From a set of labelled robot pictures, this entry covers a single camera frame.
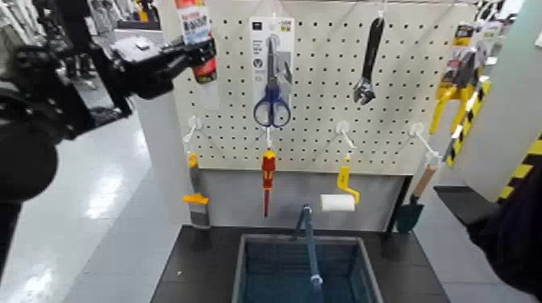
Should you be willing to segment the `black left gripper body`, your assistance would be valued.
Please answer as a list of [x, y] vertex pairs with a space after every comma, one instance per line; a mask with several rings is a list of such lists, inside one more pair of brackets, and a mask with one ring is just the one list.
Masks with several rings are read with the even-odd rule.
[[147, 100], [170, 92], [173, 79], [189, 68], [186, 55], [150, 43], [128, 44], [122, 58], [129, 90]]

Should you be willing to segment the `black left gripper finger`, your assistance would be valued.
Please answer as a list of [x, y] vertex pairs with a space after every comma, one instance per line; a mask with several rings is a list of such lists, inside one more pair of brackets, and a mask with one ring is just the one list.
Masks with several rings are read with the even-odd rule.
[[212, 52], [191, 52], [186, 55], [187, 65], [191, 68], [205, 65], [215, 58]]
[[208, 39], [206, 41], [196, 44], [184, 44], [176, 43], [170, 44], [169, 49], [172, 53], [186, 56], [215, 56], [216, 46], [214, 39]]

